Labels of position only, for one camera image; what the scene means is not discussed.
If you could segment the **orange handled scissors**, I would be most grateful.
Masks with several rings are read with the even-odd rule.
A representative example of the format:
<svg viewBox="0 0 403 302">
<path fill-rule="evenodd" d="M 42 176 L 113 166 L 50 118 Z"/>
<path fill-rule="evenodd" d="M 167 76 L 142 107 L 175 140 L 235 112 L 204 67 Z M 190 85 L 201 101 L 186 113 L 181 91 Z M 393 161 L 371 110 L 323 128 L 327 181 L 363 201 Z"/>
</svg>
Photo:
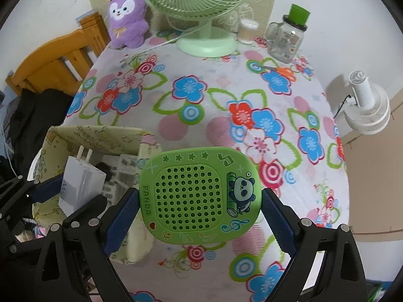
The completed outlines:
<svg viewBox="0 0 403 302">
<path fill-rule="evenodd" d="M 263 65 L 262 68 L 270 70 L 272 72 L 276 72 L 277 74 L 285 77 L 286 79 L 288 79 L 291 82 L 296 81 L 294 72 L 288 67 L 270 67 L 270 66 Z"/>
</svg>

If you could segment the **white power adapter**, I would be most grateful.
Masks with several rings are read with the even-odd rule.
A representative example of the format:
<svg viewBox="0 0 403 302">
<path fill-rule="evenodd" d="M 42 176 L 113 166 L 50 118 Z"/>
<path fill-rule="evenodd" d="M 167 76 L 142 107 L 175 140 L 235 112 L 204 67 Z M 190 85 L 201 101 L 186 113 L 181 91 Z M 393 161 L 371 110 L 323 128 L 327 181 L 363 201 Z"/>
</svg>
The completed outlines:
<svg viewBox="0 0 403 302">
<path fill-rule="evenodd" d="M 69 156 L 65 165 L 59 207 L 66 216 L 72 215 L 92 198 L 101 194 L 106 173 L 90 164 L 92 150 L 82 158 L 84 146 L 80 146 L 77 155 Z"/>
</svg>

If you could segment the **cotton swab container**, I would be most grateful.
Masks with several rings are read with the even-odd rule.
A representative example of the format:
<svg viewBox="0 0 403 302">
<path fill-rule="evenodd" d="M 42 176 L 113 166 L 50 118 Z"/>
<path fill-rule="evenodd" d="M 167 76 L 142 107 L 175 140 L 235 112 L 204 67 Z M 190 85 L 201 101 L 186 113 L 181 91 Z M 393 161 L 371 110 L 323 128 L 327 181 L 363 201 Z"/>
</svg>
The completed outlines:
<svg viewBox="0 0 403 302">
<path fill-rule="evenodd" d="M 238 41 L 243 44 L 252 44 L 259 30 L 259 23 L 249 18 L 241 19 L 238 25 Z"/>
</svg>

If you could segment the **purple plush toy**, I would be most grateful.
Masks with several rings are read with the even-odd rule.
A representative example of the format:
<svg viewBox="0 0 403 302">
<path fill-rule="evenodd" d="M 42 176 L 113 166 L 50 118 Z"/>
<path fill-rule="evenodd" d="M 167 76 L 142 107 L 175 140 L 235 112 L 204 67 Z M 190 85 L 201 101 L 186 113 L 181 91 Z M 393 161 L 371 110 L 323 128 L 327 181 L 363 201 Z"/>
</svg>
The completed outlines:
<svg viewBox="0 0 403 302">
<path fill-rule="evenodd" d="M 145 0 L 110 0 L 109 28 L 111 46 L 138 48 L 145 41 L 149 25 Z"/>
</svg>

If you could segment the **white floor fan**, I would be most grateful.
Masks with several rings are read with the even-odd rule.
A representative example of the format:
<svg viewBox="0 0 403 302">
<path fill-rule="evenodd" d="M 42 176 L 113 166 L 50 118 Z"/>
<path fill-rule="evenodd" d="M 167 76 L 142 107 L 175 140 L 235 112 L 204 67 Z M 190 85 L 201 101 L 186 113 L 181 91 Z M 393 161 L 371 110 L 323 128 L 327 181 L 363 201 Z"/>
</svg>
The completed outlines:
<svg viewBox="0 0 403 302">
<path fill-rule="evenodd" d="M 342 113 L 349 127 L 363 135 L 375 135 L 384 130 L 391 116 L 386 90 L 371 83 L 362 70 L 351 72 L 348 83 L 352 93 L 340 104 L 335 117 Z"/>
</svg>

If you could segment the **green panda speaker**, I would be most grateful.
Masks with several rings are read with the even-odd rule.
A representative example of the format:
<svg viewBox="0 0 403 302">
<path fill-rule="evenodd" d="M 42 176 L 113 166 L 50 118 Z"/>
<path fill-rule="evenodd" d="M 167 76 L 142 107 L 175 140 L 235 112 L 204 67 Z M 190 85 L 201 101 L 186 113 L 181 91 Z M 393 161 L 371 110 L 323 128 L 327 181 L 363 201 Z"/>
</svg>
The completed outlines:
<svg viewBox="0 0 403 302">
<path fill-rule="evenodd" d="M 231 241 L 256 222 L 262 187 L 254 163 L 223 146 L 165 151 L 139 178 L 144 224 L 159 241 L 202 245 Z"/>
</svg>

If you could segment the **yellow cartoon storage box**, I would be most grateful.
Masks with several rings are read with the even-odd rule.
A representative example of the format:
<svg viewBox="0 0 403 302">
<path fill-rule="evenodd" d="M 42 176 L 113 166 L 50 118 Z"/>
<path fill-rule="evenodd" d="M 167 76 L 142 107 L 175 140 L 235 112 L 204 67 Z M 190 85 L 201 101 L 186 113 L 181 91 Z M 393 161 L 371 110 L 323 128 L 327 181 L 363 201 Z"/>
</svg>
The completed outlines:
<svg viewBox="0 0 403 302">
<path fill-rule="evenodd" d="M 28 179 L 40 182 L 63 174 L 68 157 L 83 149 L 80 162 L 91 164 L 106 174 L 102 195 L 107 209 L 117 205 L 129 187 L 139 189 L 141 171 L 146 162 L 162 152 L 154 135 L 137 128 L 111 126 L 52 127 L 29 169 Z M 59 196 L 49 202 L 36 203 L 33 219 L 44 228 L 66 218 L 60 209 Z M 131 224 L 120 249 L 111 254 L 112 261 L 134 265 L 152 249 L 154 237 L 148 233 L 140 212 Z"/>
</svg>

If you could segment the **black clothing pile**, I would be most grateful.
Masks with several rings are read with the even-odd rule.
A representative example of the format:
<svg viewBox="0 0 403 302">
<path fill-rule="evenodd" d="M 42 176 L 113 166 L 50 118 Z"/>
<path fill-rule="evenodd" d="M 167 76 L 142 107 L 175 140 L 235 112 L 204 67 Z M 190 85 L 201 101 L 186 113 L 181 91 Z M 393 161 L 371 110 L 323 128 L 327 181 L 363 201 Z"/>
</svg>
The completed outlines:
<svg viewBox="0 0 403 302">
<path fill-rule="evenodd" d="M 6 133 L 13 153 L 9 160 L 1 157 L 1 183 L 28 175 L 49 128 L 63 123 L 72 100 L 71 95 L 57 89 L 46 89 L 42 93 L 22 90 Z"/>
</svg>

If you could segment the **glass jar mug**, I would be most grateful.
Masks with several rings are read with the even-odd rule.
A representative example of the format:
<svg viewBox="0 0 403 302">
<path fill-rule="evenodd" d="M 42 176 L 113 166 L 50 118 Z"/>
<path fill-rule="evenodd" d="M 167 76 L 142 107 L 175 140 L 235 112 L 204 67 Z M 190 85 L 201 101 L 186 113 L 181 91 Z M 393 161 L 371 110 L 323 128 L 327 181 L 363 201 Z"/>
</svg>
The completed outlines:
<svg viewBox="0 0 403 302">
<path fill-rule="evenodd" d="M 283 63 L 293 60 L 305 37 L 309 15 L 306 9 L 292 4 L 281 22 L 268 25 L 265 38 L 270 56 Z"/>
</svg>

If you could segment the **green desk fan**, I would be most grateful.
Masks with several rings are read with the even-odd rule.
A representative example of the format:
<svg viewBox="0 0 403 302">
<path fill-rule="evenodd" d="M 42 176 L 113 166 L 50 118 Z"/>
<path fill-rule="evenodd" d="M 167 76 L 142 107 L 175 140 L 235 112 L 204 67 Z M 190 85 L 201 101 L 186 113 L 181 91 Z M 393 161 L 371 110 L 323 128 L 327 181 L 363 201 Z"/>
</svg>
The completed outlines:
<svg viewBox="0 0 403 302">
<path fill-rule="evenodd" d="M 212 21 L 234 11 L 244 0 L 146 0 L 149 6 L 179 20 L 195 21 L 198 26 L 179 36 L 178 48 L 189 55 L 215 58 L 236 50 L 236 38 Z"/>
</svg>

